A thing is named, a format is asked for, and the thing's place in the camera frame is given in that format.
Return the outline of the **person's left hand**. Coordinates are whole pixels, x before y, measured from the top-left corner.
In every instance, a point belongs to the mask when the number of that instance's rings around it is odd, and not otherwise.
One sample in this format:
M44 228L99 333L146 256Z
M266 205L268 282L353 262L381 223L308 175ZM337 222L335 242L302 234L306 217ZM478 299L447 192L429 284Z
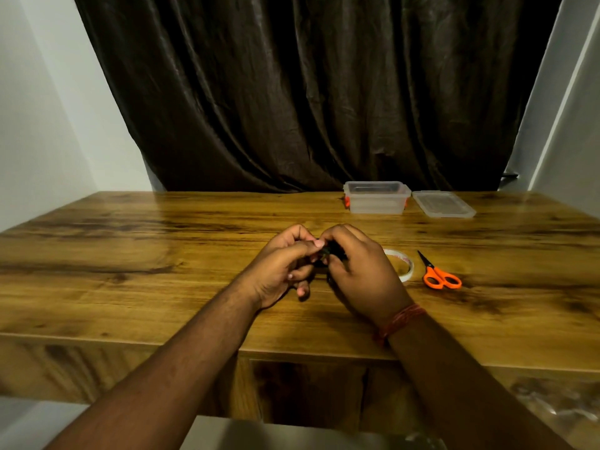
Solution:
M236 279L236 284L244 296L250 298L255 311L269 308L281 299L275 296L278 256L274 249L274 237Z

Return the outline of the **person's right hand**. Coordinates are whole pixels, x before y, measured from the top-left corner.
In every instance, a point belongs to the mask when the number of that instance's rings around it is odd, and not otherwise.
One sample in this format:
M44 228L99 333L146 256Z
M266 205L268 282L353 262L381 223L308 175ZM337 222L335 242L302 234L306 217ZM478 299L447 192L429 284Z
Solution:
M349 224L327 228L319 238L336 242L347 256L327 257L329 274L341 295L360 315L383 328L402 310L413 305L394 266L381 245Z

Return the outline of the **small black object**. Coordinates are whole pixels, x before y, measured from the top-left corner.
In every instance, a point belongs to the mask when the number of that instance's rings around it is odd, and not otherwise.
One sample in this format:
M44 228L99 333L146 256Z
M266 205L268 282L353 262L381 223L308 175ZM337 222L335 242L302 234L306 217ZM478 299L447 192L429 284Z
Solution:
M342 263L348 262L348 256L344 249L336 241L329 241L326 242L323 248L316 254L314 262L312 263L313 266L318 269L328 268L330 256L337 257Z

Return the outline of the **person's right forearm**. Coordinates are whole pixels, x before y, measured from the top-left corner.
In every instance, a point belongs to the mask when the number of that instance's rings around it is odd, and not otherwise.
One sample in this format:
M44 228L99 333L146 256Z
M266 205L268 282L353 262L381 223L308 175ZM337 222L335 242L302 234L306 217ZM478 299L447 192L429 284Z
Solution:
M574 450L428 314L387 342L448 450Z

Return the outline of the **person's left forearm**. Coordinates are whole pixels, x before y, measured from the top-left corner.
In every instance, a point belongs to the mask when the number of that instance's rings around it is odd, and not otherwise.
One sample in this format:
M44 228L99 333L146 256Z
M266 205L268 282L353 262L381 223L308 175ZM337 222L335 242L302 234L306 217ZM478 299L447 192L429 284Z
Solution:
M264 290L238 278L44 450L177 450L239 350Z

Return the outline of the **clear plastic storage box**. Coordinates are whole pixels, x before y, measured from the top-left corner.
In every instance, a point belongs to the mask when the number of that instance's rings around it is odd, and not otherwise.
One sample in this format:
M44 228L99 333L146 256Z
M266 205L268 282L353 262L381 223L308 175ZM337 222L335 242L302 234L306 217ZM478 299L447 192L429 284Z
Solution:
M350 181L343 192L344 207L354 214L402 214L412 194L399 181Z

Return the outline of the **clear tape roll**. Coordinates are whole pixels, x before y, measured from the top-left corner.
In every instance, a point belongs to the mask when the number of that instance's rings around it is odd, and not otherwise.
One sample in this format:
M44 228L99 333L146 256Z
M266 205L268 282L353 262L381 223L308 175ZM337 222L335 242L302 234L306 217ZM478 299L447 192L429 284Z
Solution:
M401 282L408 282L415 270L414 262L403 252L394 249L384 249L384 253Z

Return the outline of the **red thread wristband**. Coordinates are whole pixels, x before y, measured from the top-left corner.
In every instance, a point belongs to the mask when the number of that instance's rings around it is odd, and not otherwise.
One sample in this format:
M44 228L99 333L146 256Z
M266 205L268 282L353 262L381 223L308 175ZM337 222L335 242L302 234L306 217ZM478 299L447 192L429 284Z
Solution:
M416 303L409 305L394 315L386 326L379 328L372 336L372 339L377 345L384 347L388 343L389 337L405 328L415 318L426 314L426 310L420 305Z

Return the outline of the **clear plastic box lid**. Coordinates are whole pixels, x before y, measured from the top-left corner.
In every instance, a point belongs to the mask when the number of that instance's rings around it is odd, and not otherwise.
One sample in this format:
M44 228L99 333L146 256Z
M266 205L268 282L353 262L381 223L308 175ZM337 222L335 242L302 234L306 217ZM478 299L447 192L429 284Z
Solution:
M473 218L476 215L476 210L453 192L415 191L412 198L430 218Z

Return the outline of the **dark brown curtain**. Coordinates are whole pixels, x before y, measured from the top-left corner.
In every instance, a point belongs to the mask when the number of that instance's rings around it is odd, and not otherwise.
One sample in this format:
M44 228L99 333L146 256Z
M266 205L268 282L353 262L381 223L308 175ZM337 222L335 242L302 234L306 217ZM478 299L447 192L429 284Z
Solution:
M562 0L74 0L167 191L495 191Z

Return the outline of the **orange handled scissors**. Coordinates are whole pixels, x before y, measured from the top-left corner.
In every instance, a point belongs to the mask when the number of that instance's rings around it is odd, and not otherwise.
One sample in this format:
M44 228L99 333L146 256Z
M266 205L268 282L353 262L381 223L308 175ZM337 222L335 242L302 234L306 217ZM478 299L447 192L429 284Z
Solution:
M421 251L418 250L417 253L425 267L422 281L426 287L434 290L441 290L443 288L455 290L462 287L463 284L461 279L436 267L422 254Z

